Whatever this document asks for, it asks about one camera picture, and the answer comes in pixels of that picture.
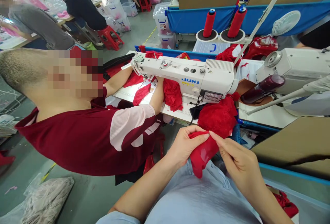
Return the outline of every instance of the white fan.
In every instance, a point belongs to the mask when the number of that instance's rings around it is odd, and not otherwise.
[[[299,22],[300,16],[301,14],[299,11],[288,12],[274,22],[272,33],[262,38],[261,42],[265,45],[269,45],[273,36],[280,36],[287,33]]]

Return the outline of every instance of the human hand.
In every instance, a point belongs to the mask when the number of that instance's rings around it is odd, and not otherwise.
[[[176,166],[177,168],[184,166],[192,151],[210,137],[210,134],[204,134],[190,139],[189,134],[196,131],[205,130],[197,125],[191,125],[179,130],[173,145],[164,157],[173,166]]]
[[[255,194],[267,190],[254,152],[230,138],[222,139],[212,131],[210,135],[219,146],[228,173],[248,201],[252,201]]]

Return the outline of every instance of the factory floor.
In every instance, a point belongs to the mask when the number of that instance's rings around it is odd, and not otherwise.
[[[118,51],[104,50],[103,62],[122,56],[129,50],[134,50],[135,45],[143,44],[154,31],[156,25],[152,18],[152,12],[139,13],[136,17],[129,18],[132,30],[124,33],[122,40],[125,42]],[[145,45],[158,46],[157,30],[155,30]],[[194,42],[182,43],[180,50],[191,51]],[[34,104],[28,99],[10,114],[15,117],[25,117],[34,108]],[[171,146],[179,128],[182,125],[167,125],[161,128],[166,136],[165,151]],[[16,160],[10,167],[0,167],[0,216],[7,214],[20,204],[29,183],[39,174],[45,175],[50,168],[47,179],[60,177],[73,177],[75,184],[67,198],[65,205],[58,217],[58,224],[94,224],[105,215],[119,197],[132,185],[124,182],[118,186],[114,185],[114,176],[92,177],[69,172],[54,162],[39,154],[20,134],[14,135],[9,141],[0,146],[0,150],[9,150],[8,156],[16,156]],[[311,181],[297,179],[293,176],[283,175],[270,170],[262,170],[264,176],[286,184],[292,189],[318,199],[328,202],[330,188]]]

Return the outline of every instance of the maroon shirt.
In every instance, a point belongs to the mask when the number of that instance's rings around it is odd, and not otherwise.
[[[136,171],[153,150],[162,124],[151,105],[108,110],[103,97],[91,109],[74,110],[35,122],[38,109],[16,129],[45,157],[66,170],[92,176]]]

